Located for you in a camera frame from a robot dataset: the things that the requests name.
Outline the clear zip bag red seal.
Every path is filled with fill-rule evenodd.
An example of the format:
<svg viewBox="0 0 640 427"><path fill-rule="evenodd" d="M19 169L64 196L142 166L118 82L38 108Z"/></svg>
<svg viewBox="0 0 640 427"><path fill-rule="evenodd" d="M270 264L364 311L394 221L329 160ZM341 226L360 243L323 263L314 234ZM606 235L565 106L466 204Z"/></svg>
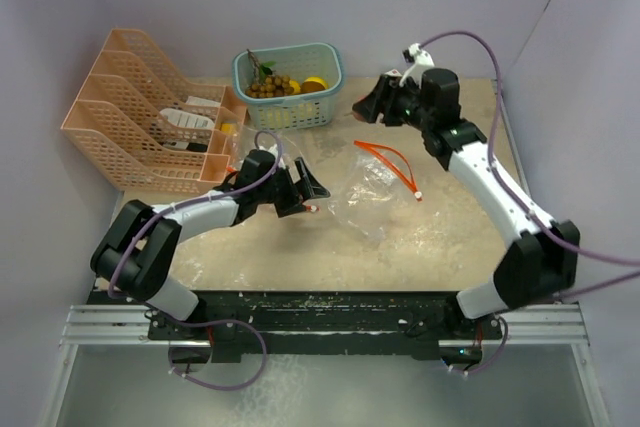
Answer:
<svg viewBox="0 0 640 427"><path fill-rule="evenodd" d="M219 190L236 191L240 188L253 184L266 175L274 165L277 165L277 161L267 151L267 149L274 144L283 148L283 160L285 167L290 169L293 180L297 181L299 179L299 175L294 165L294 159L302 157L305 162L306 160L298 147L288 139L282 139L281 137L274 139L271 135L266 135L266 137L267 139L263 140L263 134L261 134L258 142L254 143L252 147L249 147L247 143L237 143L237 153L243 153L244 157L240 160L240 163L233 168L233 172L227 175L222 186L219 187ZM277 166L273 173L264 182L260 183L248 192L234 198L235 202L238 204L236 222L242 222L253 216L261 205L269 204L274 207L274 175L278 168L279 167ZM310 210L311 206L307 205L307 211Z"/></svg>

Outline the yellow fake lemon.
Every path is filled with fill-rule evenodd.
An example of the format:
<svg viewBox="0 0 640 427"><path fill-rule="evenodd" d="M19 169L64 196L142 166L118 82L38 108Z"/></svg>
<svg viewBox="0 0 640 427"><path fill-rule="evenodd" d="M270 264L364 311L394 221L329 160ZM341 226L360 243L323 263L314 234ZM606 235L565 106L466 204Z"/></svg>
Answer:
<svg viewBox="0 0 640 427"><path fill-rule="evenodd" d="M320 77L308 77L300 84L301 94L311 94L325 91L329 88L328 83Z"/></svg>

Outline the yellow fake bell pepper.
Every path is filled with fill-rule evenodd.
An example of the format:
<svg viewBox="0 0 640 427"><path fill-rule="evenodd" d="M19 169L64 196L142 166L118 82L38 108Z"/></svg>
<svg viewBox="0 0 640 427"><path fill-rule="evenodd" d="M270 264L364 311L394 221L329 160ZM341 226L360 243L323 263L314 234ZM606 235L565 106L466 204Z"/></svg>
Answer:
<svg viewBox="0 0 640 427"><path fill-rule="evenodd" d="M301 93L300 84L297 81L291 79L289 81L289 91L291 95L299 95Z"/></svg>

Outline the brown fake mushrooms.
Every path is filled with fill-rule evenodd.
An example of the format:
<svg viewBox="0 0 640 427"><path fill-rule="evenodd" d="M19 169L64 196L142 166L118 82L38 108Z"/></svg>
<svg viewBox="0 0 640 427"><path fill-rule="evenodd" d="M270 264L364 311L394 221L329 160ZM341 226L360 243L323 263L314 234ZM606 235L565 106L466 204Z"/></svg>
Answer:
<svg viewBox="0 0 640 427"><path fill-rule="evenodd" d="M276 62L262 61L255 52L246 51L250 65L250 77L244 93L253 99L272 99L293 96L289 91L290 76L279 73Z"/></svg>

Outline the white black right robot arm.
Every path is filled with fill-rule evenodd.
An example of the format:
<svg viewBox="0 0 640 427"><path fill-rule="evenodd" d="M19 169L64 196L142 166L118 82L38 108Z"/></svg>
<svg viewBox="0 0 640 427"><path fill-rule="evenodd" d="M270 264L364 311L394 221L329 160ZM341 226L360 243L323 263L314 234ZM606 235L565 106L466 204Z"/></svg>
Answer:
<svg viewBox="0 0 640 427"><path fill-rule="evenodd" d="M352 111L366 123L419 130L425 150L473 194L500 233L507 250L490 279L458 292L444 316L452 336L467 338L482 317L572 287L580 232L573 222L556 221L526 197L490 154L484 134L462 117L459 94L459 79L448 69L428 69L419 82L383 74Z"/></svg>

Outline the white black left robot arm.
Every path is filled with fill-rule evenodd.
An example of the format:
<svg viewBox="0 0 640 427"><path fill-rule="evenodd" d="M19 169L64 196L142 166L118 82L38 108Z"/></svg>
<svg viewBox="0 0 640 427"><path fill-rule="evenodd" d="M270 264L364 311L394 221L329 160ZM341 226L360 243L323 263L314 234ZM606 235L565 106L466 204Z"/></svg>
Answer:
<svg viewBox="0 0 640 427"><path fill-rule="evenodd" d="M273 205L282 218L305 212L309 200L330 196L303 158L294 165L298 180L277 155L253 149L237 172L201 196L168 205L126 203L94 251L91 270L109 282L110 296L120 291L144 302L170 316L171 328L182 338L198 337L206 325L206 303L170 276L177 246L208 231L234 227L261 205Z"/></svg>

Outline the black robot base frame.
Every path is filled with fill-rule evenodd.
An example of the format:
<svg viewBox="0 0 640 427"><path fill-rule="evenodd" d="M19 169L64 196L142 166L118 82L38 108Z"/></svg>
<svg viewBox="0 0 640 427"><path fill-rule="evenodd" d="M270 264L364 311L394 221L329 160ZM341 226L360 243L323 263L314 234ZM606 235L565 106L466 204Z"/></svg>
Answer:
<svg viewBox="0 0 640 427"><path fill-rule="evenodd" d="M465 320L451 292L204 291L195 317L180 326L143 311L153 341L203 343L214 362L244 354L400 355L475 364L480 345L502 337L492 317Z"/></svg>

